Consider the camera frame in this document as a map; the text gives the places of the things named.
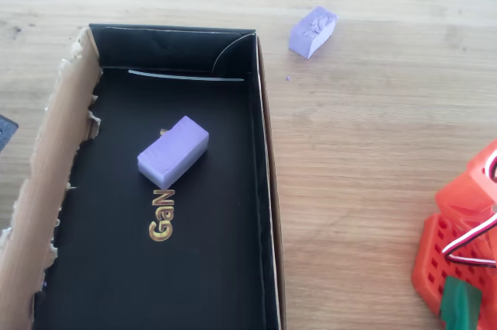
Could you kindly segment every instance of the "wood grain surface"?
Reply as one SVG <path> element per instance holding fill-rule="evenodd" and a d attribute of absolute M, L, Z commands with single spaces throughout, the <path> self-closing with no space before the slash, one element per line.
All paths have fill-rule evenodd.
<path fill-rule="evenodd" d="M 287 43 L 316 5 L 339 21 L 305 60 Z M 82 26 L 253 28 L 273 123 L 288 328 L 438 328 L 410 273 L 435 192 L 497 137 L 495 18 L 497 0 L 0 0 L 0 114 L 20 125 L 0 154 L 0 227 Z"/>

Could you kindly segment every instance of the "red plastic part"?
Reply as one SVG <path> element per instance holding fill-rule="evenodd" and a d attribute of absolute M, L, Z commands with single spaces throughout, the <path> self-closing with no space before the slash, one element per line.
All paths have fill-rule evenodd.
<path fill-rule="evenodd" d="M 497 184 L 484 174 L 485 161 L 497 150 L 497 140 L 467 164 L 466 171 L 444 186 L 435 199 L 442 215 L 460 232 L 467 232 L 488 220 L 497 203 Z M 472 242 L 478 257 L 494 259 L 487 235 Z"/>
<path fill-rule="evenodd" d="M 454 276 L 465 280 L 482 292 L 477 329 L 494 329 L 495 326 L 491 325 L 497 324 L 495 321 L 497 298 L 493 287 L 497 284 L 497 277 L 493 275 L 493 269 L 450 263 L 442 255 L 442 248 L 460 235 L 459 230 L 440 214 L 425 220 L 418 255 L 412 271 L 412 284 L 428 304 L 429 309 L 438 316 L 446 277 Z M 461 249 L 461 254 L 475 256 L 477 252 L 471 245 L 468 245 Z"/>
<path fill-rule="evenodd" d="M 466 171 L 435 196 L 442 214 L 426 219 L 419 242 L 412 283 L 429 309 L 438 316 L 447 276 L 455 276 L 482 292 L 478 330 L 497 328 L 497 269 L 448 262 L 442 249 L 457 237 L 486 221 L 497 204 L 497 183 L 485 176 L 487 158 L 497 150 L 497 140 L 467 164 Z M 457 251 L 459 256 L 496 260 L 497 228 Z"/>

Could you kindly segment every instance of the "purple block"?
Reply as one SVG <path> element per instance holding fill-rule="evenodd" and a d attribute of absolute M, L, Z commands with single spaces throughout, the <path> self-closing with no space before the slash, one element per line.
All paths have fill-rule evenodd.
<path fill-rule="evenodd" d="M 332 35 L 338 18 L 321 6 L 316 7 L 292 29 L 290 49 L 309 58 Z"/>
<path fill-rule="evenodd" d="M 138 155 L 138 169 L 162 190 L 167 190 L 207 150 L 209 134 L 184 116 L 156 142 Z"/>

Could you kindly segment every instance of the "cardboard box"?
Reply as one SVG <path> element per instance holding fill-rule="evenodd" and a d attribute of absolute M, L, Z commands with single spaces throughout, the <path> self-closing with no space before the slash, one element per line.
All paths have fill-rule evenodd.
<path fill-rule="evenodd" d="M 185 115 L 209 148 L 160 193 L 136 157 Z M 90 25 L 31 170 L 0 238 L 1 329 L 285 329 L 255 31 Z"/>

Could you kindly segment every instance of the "red and white wire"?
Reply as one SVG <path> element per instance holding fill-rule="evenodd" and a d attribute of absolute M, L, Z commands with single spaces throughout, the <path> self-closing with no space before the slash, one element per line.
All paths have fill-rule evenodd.
<path fill-rule="evenodd" d="M 485 162 L 484 173 L 490 179 L 494 179 L 495 170 L 497 169 L 497 150 L 494 151 Z M 456 262 L 459 264 L 466 264 L 469 266 L 486 266 L 489 268 L 495 268 L 495 260 L 489 259 L 478 259 L 478 258 L 465 258 L 463 256 L 456 256 L 454 253 L 461 247 L 467 245 L 469 242 L 483 235 L 493 227 L 497 226 L 497 214 L 490 217 L 487 221 L 481 223 L 476 228 L 471 229 L 468 233 L 460 236 L 455 241 L 452 241 L 449 245 L 445 246 L 442 253 L 445 258 L 451 262 Z"/>

